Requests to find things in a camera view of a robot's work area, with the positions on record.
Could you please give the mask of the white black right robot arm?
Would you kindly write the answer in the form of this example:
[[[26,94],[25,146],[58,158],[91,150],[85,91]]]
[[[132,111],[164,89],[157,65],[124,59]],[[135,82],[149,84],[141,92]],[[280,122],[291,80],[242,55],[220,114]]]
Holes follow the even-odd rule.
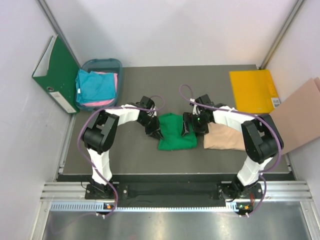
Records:
[[[231,199],[245,198],[252,191],[266,165],[281,154],[283,140],[269,114],[239,112],[225,104],[214,104],[207,94],[188,100],[192,112],[183,114],[181,135],[191,131],[203,136],[203,147],[239,150],[246,153],[242,168],[224,190]]]

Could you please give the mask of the green t shirt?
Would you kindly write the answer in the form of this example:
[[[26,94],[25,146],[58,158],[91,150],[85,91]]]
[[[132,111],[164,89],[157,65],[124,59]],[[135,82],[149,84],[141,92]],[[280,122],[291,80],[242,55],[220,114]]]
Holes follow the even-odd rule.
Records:
[[[164,137],[158,144],[160,151],[187,150],[197,146],[196,134],[190,129],[190,132],[182,136],[183,116],[166,113],[159,118],[160,130]]]

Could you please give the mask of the beige t shirt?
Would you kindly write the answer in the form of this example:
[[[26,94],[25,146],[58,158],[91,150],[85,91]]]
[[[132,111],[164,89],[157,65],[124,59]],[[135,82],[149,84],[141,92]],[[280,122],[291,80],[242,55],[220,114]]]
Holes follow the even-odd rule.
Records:
[[[243,135],[229,126],[210,122],[203,137],[204,149],[245,151]]]

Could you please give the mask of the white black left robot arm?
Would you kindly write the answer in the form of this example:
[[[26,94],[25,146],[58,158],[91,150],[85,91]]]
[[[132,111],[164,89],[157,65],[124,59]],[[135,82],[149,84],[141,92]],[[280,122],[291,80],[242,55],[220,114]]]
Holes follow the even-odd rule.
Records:
[[[136,103],[100,108],[89,117],[79,136],[90,156],[92,166],[90,186],[102,198],[109,198],[114,191],[110,183],[113,175],[109,153],[117,128],[126,123],[137,122],[144,127],[147,136],[163,140],[157,111],[152,98],[143,96]]]

